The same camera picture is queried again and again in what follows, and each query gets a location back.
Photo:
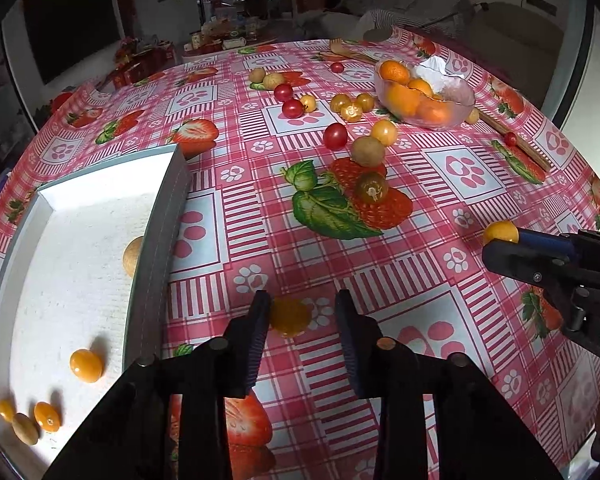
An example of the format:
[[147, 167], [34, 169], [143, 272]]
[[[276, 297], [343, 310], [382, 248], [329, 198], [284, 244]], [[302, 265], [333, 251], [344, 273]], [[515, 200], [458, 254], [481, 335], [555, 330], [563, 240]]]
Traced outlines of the clear glass fruit bowl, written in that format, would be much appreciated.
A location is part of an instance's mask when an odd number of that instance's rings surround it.
[[474, 90], [452, 75], [438, 56], [408, 65], [379, 61], [374, 67], [379, 103], [399, 122], [429, 130], [449, 130], [466, 122], [475, 109]]

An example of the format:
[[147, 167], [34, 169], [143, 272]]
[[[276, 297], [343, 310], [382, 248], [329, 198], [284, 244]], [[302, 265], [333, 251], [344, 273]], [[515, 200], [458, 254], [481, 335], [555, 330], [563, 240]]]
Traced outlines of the red cherry tomato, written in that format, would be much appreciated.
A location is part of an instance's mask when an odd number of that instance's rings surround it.
[[331, 151], [342, 150], [348, 143], [348, 130], [340, 122], [333, 122], [323, 131], [322, 140], [325, 148]]
[[294, 88], [286, 82], [278, 84], [274, 89], [274, 98], [279, 103], [290, 101], [294, 98]]
[[282, 113], [288, 119], [300, 118], [304, 114], [304, 105], [297, 99], [289, 99], [283, 102]]

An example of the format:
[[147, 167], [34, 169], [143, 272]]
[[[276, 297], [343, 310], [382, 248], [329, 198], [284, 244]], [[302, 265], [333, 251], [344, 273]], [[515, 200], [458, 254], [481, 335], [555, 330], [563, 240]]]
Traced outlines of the small red tomato by stick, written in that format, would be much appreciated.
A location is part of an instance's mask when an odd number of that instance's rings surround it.
[[504, 134], [504, 141], [507, 146], [517, 145], [517, 136], [515, 133], [508, 132]]

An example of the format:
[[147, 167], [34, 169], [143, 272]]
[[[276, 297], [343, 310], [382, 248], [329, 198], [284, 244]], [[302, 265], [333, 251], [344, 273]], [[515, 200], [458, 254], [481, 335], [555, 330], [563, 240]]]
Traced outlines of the strawberry pattern pink tablecloth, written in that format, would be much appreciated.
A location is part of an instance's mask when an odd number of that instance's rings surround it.
[[[222, 336], [259, 290], [312, 310], [292, 338], [270, 323], [256, 384], [225, 401], [229, 479], [377, 479], [380, 402], [349, 382], [335, 315], [341, 289], [413, 352], [469, 356], [560, 471], [598, 421], [600, 358], [562, 334], [560, 304], [542, 289], [486, 268], [482, 233], [502, 220], [552, 235], [600, 233], [600, 179], [514, 89], [421, 36], [395, 29], [368, 56], [408, 65], [440, 56], [474, 90], [475, 108], [528, 142], [549, 172], [481, 119], [449, 130], [399, 122], [377, 99], [376, 64], [335, 75], [318, 62], [324, 51], [313, 40], [221, 54], [113, 94], [84, 84], [0, 195], [0, 269], [42, 185], [174, 144], [190, 182], [161, 347], [135, 361], [186, 356]], [[274, 98], [283, 82], [304, 105], [300, 118], [284, 117]], [[398, 138], [379, 166], [362, 167], [351, 145], [381, 119]], [[333, 122], [348, 130], [339, 151], [322, 140]], [[372, 171], [389, 185], [377, 205], [354, 195]]]

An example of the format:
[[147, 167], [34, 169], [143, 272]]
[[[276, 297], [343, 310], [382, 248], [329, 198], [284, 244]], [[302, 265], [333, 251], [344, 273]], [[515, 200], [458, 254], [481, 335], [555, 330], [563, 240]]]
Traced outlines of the red cherry tomato farthest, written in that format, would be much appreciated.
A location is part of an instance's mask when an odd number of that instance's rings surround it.
[[278, 84], [274, 89], [274, 98], [279, 103], [290, 101], [294, 98], [294, 88], [286, 82]]

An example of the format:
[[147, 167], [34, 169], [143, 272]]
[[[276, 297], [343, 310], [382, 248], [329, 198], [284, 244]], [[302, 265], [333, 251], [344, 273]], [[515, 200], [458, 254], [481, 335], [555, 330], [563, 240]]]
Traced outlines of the red cherry tomato far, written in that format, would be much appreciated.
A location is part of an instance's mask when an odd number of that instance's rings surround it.
[[300, 118], [304, 114], [304, 105], [297, 99], [289, 99], [283, 102], [282, 113], [288, 119]]

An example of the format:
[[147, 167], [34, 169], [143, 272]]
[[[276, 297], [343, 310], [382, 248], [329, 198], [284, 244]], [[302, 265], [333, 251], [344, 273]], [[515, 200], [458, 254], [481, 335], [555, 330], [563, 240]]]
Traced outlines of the orange yellow physalis fruit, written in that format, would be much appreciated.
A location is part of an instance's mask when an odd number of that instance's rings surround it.
[[510, 220], [492, 222], [482, 233], [483, 244], [487, 245], [492, 240], [504, 240], [517, 244], [519, 242], [518, 228]]

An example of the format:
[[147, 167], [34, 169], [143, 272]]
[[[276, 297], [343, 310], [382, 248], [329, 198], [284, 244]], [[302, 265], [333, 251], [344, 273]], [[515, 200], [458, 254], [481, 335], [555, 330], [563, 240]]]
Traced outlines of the mandarin orange top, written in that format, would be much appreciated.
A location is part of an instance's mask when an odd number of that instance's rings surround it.
[[397, 84], [408, 84], [411, 79], [410, 70], [398, 61], [387, 60], [380, 64], [379, 75], [385, 81]]

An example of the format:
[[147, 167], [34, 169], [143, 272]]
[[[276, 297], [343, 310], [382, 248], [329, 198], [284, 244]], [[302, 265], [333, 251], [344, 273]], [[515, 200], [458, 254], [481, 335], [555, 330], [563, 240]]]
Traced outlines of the mandarin orange in bowl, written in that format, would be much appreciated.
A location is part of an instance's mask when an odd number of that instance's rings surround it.
[[390, 82], [385, 93], [385, 104], [388, 110], [396, 117], [414, 117], [424, 96], [419, 90], [408, 88], [396, 82]]

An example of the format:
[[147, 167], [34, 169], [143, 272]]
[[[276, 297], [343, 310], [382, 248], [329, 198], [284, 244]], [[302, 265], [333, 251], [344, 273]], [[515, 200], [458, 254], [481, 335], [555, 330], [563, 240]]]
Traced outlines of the white shallow tray box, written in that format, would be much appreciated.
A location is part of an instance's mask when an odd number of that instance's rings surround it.
[[[20, 478], [41, 478], [124, 370], [159, 353], [189, 182], [170, 144], [98, 162], [34, 193], [0, 269], [0, 400], [22, 414], [58, 401], [61, 427], [27, 446], [0, 416], [0, 451]], [[139, 236], [130, 278], [122, 255]], [[97, 382], [70, 370], [79, 349], [102, 359]]]

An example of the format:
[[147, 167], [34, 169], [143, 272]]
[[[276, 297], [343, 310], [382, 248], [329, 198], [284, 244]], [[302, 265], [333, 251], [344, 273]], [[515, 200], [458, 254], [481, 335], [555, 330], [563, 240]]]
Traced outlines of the longan beside bowl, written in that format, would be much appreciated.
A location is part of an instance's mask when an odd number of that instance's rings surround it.
[[473, 108], [469, 115], [467, 116], [465, 122], [467, 125], [475, 125], [476, 122], [480, 119], [479, 111], [476, 108]]

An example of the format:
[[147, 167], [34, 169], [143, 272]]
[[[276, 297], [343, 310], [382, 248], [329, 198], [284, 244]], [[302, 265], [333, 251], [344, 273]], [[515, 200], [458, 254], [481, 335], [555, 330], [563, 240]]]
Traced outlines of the small yellow cherry tomato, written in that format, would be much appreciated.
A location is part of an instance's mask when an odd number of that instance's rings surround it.
[[104, 364], [95, 352], [88, 349], [79, 349], [70, 356], [70, 370], [82, 382], [92, 384], [102, 377]]

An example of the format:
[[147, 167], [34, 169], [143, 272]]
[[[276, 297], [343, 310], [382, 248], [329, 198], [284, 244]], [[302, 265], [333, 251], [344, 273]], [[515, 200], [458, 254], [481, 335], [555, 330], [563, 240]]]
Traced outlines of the white sofa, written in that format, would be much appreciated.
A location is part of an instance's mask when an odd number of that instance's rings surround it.
[[469, 0], [341, 0], [315, 19], [318, 36], [362, 40], [370, 30], [393, 26], [433, 30], [454, 37], [474, 17]]

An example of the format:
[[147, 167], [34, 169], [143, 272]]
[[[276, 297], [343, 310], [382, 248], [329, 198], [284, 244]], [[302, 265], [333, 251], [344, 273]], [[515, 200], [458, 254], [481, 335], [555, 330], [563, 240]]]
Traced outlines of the orange yellow cherry tomato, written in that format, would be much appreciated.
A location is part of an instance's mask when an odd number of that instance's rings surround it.
[[61, 427], [61, 417], [56, 408], [47, 402], [38, 402], [34, 406], [34, 419], [44, 431], [53, 434]]

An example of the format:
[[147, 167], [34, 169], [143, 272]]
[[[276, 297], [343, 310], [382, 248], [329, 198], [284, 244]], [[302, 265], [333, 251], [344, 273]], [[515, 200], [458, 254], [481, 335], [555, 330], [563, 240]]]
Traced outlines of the black television screen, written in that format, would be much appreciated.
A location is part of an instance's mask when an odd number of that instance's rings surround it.
[[46, 84], [120, 39], [112, 0], [22, 0], [22, 13]]

